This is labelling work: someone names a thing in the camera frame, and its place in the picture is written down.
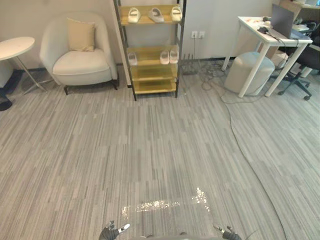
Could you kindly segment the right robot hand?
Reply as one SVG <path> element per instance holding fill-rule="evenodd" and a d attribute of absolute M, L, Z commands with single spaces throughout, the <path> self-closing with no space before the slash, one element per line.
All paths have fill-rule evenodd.
<path fill-rule="evenodd" d="M 230 226 L 227 226 L 227 230 L 219 225 L 214 225 L 213 227 L 222 234 L 222 238 L 225 240 L 242 240 L 242 238 L 235 231 L 233 231 Z"/>

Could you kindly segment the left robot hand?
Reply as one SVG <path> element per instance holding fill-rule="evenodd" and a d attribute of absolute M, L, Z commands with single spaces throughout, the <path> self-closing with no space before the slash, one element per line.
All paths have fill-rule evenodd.
<path fill-rule="evenodd" d="M 115 240 L 122 232 L 126 231 L 131 225 L 129 223 L 115 227 L 115 221 L 111 220 L 107 227 L 104 227 L 99 235 L 99 240 Z"/>

